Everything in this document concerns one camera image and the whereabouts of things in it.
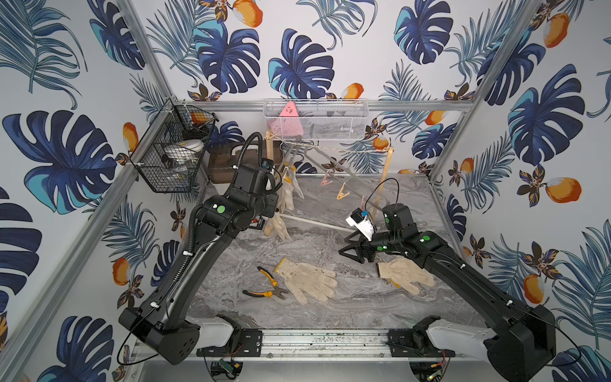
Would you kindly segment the beige glove red cuff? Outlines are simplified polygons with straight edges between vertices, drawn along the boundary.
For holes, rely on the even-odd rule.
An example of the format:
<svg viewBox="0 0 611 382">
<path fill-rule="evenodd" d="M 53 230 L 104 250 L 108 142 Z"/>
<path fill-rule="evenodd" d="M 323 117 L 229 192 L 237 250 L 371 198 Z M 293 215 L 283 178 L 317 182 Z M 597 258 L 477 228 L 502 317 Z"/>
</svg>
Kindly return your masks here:
<svg viewBox="0 0 611 382">
<path fill-rule="evenodd" d="M 275 213 L 272 218 L 267 219 L 263 232 L 266 237 L 277 236 L 281 240 L 292 240 L 281 213 Z"/>
</svg>

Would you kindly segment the white object in basket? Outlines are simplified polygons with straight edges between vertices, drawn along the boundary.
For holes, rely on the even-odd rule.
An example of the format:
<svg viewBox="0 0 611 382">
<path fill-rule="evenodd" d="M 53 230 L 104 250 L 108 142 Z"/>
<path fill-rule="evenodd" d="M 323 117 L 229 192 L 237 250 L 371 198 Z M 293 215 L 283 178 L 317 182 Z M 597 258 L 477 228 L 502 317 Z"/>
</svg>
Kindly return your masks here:
<svg viewBox="0 0 611 382">
<path fill-rule="evenodd" d="M 205 144 L 200 139 L 189 139 L 166 146 L 163 151 L 168 159 L 178 164 L 195 160 L 200 152 L 205 149 Z"/>
</svg>

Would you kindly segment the clear mesh wall tray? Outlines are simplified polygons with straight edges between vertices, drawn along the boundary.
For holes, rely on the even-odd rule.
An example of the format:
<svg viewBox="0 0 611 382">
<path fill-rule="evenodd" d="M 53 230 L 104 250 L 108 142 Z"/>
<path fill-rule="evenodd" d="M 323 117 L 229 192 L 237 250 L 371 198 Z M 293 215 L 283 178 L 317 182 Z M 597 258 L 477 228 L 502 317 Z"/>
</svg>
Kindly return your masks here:
<svg viewBox="0 0 611 382">
<path fill-rule="evenodd" d="M 364 137 L 369 105 L 360 100 L 267 100 L 263 103 L 267 129 L 269 119 L 278 116 L 290 101 L 297 105 L 304 135 L 283 138 L 287 141 L 348 141 Z"/>
</svg>

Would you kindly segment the brown lidded storage box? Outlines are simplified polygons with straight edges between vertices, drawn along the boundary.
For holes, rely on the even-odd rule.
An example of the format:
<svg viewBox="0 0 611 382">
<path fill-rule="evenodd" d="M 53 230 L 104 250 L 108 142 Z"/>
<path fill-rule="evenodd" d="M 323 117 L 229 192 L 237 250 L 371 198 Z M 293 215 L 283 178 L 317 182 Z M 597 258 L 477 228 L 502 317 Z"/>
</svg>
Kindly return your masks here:
<svg viewBox="0 0 611 382">
<path fill-rule="evenodd" d="M 267 154 L 266 144 L 263 144 L 263 158 L 271 159 Z M 208 175 L 213 184 L 226 184 L 232 181 L 237 166 L 238 157 L 243 148 L 243 143 L 221 143 L 207 150 L 209 154 L 207 162 Z M 257 164 L 258 143 L 251 143 L 245 151 L 242 164 L 254 166 Z M 283 159 L 280 142 L 273 142 L 274 164 L 279 165 Z"/>
</svg>

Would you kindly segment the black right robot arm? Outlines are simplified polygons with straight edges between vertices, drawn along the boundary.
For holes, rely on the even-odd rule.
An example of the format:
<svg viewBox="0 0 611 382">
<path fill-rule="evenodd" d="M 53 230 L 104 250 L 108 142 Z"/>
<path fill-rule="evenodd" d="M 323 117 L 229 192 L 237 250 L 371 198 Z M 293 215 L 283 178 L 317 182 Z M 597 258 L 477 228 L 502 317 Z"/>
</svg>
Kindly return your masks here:
<svg viewBox="0 0 611 382">
<path fill-rule="evenodd" d="M 401 203 L 382 210 L 386 229 L 378 232 L 367 211 L 347 217 L 354 232 L 339 254 L 361 264 L 377 253 L 411 260 L 451 287 L 485 320 L 486 328 L 454 324 L 439 316 L 423 318 L 410 329 L 391 331 L 389 347 L 396 357 L 464 354 L 490 364 L 507 381 L 529 381 L 556 355 L 553 315 L 531 308 L 463 262 L 436 233 L 419 231 L 410 209 Z"/>
</svg>

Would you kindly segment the beige glove yellow cuff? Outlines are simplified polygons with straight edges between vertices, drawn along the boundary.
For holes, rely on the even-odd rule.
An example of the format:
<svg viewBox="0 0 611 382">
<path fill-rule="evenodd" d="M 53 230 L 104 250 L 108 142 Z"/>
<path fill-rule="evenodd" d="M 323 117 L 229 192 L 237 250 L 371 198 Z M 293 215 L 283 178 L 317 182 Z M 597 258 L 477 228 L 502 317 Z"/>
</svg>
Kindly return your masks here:
<svg viewBox="0 0 611 382">
<path fill-rule="evenodd" d="M 309 302 L 308 296 L 323 304 L 336 297 L 337 276 L 332 270 L 283 258 L 274 273 L 283 279 L 286 289 L 300 305 Z"/>
</svg>

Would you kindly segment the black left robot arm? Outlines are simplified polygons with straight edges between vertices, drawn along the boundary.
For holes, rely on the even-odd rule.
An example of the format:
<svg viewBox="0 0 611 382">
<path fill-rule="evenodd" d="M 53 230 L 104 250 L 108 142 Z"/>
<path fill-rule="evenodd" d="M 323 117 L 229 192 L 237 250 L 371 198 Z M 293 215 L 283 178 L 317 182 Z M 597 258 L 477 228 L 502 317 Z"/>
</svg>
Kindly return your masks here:
<svg viewBox="0 0 611 382">
<path fill-rule="evenodd" d="M 270 159 L 238 165 L 224 194 L 193 209 L 183 251 L 161 283 L 139 307 L 119 316 L 128 333 L 170 364 L 183 362 L 200 338 L 200 327 L 186 319 L 199 286 L 239 233 L 252 229 L 255 219 L 274 216 L 281 186 Z"/>
</svg>

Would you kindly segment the pink triangular card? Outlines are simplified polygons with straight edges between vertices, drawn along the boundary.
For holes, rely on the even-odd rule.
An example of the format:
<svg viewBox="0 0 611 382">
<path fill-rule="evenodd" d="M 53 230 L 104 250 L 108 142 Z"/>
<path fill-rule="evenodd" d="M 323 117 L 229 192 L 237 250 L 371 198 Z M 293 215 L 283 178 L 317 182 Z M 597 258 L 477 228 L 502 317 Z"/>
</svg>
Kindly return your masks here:
<svg viewBox="0 0 611 382">
<path fill-rule="evenodd" d="M 294 101 L 288 102 L 279 115 L 269 119 L 268 128 L 280 138 L 300 138 L 304 135 L 302 121 Z"/>
</svg>

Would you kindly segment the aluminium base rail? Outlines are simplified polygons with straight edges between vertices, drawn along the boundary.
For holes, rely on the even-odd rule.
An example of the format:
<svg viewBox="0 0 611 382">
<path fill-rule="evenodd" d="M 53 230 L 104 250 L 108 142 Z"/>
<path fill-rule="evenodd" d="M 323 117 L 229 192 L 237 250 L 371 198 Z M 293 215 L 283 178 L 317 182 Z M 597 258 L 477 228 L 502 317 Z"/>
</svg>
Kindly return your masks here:
<svg viewBox="0 0 611 382">
<path fill-rule="evenodd" d="M 488 361 L 493 330 L 436 321 L 427 329 L 234 329 L 205 326 L 198 340 L 180 340 L 171 354 L 256 361 L 434 361 L 467 357 Z"/>
</svg>

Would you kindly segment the white glove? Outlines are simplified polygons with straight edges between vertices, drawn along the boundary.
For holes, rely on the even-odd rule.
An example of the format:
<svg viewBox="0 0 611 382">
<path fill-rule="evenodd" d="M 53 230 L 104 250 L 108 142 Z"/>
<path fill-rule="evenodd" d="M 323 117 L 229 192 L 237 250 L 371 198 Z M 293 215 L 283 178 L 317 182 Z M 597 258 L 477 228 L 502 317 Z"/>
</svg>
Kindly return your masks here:
<svg viewBox="0 0 611 382">
<path fill-rule="evenodd" d="M 288 163 L 281 173 L 282 187 L 278 193 L 278 210 L 280 213 L 294 210 L 294 196 L 304 200 L 304 194 L 297 180 L 297 170 Z"/>
</svg>

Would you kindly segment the beige glove right side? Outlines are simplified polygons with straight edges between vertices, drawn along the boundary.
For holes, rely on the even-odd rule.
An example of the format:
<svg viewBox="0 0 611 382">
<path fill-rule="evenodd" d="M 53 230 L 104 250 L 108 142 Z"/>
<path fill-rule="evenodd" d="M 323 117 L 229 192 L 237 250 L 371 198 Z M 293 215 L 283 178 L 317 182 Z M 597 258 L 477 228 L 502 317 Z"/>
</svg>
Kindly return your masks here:
<svg viewBox="0 0 611 382">
<path fill-rule="evenodd" d="M 402 256 L 396 256 L 390 262 L 380 262 L 377 264 L 380 278 L 390 281 L 397 288 L 412 295 L 419 295 L 420 288 L 417 284 L 425 287 L 434 287 L 434 276 L 424 269 L 421 269 L 414 261 Z"/>
</svg>

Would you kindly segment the wooden drying rack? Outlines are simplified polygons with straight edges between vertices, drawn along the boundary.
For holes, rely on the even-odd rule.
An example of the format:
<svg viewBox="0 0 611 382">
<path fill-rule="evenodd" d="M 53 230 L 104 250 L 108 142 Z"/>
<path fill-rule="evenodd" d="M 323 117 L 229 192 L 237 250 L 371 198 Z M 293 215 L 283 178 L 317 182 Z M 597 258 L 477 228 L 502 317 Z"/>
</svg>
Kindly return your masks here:
<svg viewBox="0 0 611 382">
<path fill-rule="evenodd" d="M 282 139 L 282 138 L 277 137 L 276 135 L 274 135 L 270 131 L 270 129 L 267 129 L 267 131 L 265 133 L 265 140 L 267 141 L 267 143 L 270 143 L 270 144 L 272 144 L 272 141 L 278 141 L 280 143 L 281 143 L 281 141 L 287 141 L 285 139 Z M 328 150 L 331 150 L 331 151 L 337 151 L 337 152 L 344 152 L 344 150 L 340 150 L 340 149 L 332 148 L 332 147 L 325 147 L 325 149 L 328 149 Z M 384 167 L 383 173 L 382 173 L 381 178 L 380 178 L 380 182 L 387 180 L 387 178 L 388 178 L 388 168 L 389 168 L 389 166 L 391 164 L 391 157 L 394 154 L 394 148 L 393 147 L 387 147 L 387 148 L 385 148 L 382 151 L 346 151 L 346 152 L 348 152 L 349 154 L 385 154 L 385 158 L 386 158 L 385 161 L 386 162 L 385 162 L 385 167 Z M 285 160 L 282 160 L 281 163 L 284 164 L 284 162 L 288 162 L 289 164 L 291 164 L 291 163 L 293 163 L 292 161 L 293 161 L 293 159 L 285 159 Z M 316 174 L 316 173 L 314 173 L 314 174 L 312 174 L 312 173 L 305 173 L 305 174 L 301 174 L 301 175 L 299 173 L 297 173 L 297 178 L 303 178 L 303 177 L 305 177 L 304 180 L 305 180 L 305 183 L 306 183 L 305 184 L 306 185 L 306 191 L 312 191 L 311 194 L 314 197 L 313 200 L 315 202 L 320 202 L 319 203 L 320 205 L 322 205 L 322 202 L 328 202 L 327 203 L 328 207 L 325 207 L 325 211 L 326 212 L 338 209 L 337 207 L 330 207 L 331 204 L 334 203 L 334 202 L 340 202 L 345 197 L 357 197 L 356 195 L 351 195 L 350 192 L 346 192 L 346 193 L 344 192 L 344 188 L 343 187 L 346 186 L 346 182 L 345 181 L 335 181 L 337 184 L 340 185 L 340 189 L 333 189 L 333 188 L 330 189 L 329 185 L 331 185 L 331 183 L 327 182 L 328 181 L 328 179 L 327 179 L 328 176 L 325 176 L 323 178 L 323 176 L 320 173 L 318 173 L 318 174 Z M 321 186 L 319 186 L 318 189 L 317 189 L 318 191 L 314 191 L 314 188 L 313 188 L 313 181 L 314 180 L 320 180 L 321 181 Z M 369 199 L 369 202 L 367 202 L 368 205 L 371 205 L 372 208 L 373 208 L 372 221 L 373 221 L 374 225 L 376 225 L 376 214 L 377 214 L 377 212 L 378 211 L 381 212 L 382 209 L 383 209 L 383 205 L 380 205 L 380 202 L 386 202 L 386 203 L 392 202 L 386 196 L 383 195 L 383 190 L 382 189 L 383 189 L 383 187 L 380 186 L 380 188 L 374 190 L 373 194 L 372 194 L 373 196 L 376 197 L 376 200 L 378 202 L 375 202 L 372 199 Z M 331 199 L 332 191 L 337 191 L 337 196 L 334 197 L 333 200 Z M 365 207 L 365 205 L 366 205 L 366 203 L 365 203 L 366 199 L 363 200 L 360 197 L 358 197 L 358 201 L 356 199 L 354 199 L 354 198 L 350 199 L 348 201 L 349 202 L 351 202 L 351 201 L 352 202 L 362 201 L 362 202 L 360 202 L 359 207 Z M 353 231 L 353 229 L 347 228 L 347 223 L 345 223 L 345 222 L 340 223 L 340 225 L 337 225 L 337 224 L 329 225 L 329 224 L 326 224 L 326 222 L 324 222 L 324 221 L 320 222 L 320 221 L 315 221 L 315 220 L 309 220 L 309 222 L 310 222 L 310 224 L 317 224 L 317 225 L 320 225 L 320 226 L 325 226 L 325 227 L 328 227 L 328 228 L 331 228 L 331 229 L 335 229 L 335 230 L 338 230 L 338 231 L 341 231 L 341 232 L 352 232 Z"/>
</svg>

